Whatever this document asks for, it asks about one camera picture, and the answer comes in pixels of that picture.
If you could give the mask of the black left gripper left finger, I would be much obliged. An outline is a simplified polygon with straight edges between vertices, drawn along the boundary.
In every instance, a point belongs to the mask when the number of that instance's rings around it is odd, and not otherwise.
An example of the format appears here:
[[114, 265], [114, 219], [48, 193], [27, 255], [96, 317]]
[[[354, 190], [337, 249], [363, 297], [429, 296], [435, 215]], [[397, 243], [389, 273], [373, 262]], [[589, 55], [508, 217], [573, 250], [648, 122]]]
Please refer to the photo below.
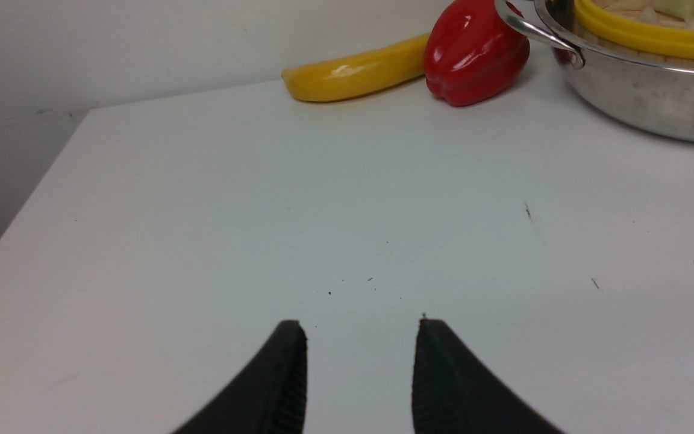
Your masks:
[[299, 321], [281, 321], [247, 365], [176, 433], [303, 432], [307, 351]]

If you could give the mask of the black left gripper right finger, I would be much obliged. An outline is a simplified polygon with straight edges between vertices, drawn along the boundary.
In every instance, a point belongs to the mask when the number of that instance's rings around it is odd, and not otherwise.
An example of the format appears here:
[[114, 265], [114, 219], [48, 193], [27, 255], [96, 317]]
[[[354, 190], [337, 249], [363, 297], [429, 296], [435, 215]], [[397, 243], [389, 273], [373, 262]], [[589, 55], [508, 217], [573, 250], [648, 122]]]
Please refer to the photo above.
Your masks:
[[422, 318], [412, 382], [416, 433], [560, 433], [480, 362], [442, 319]]

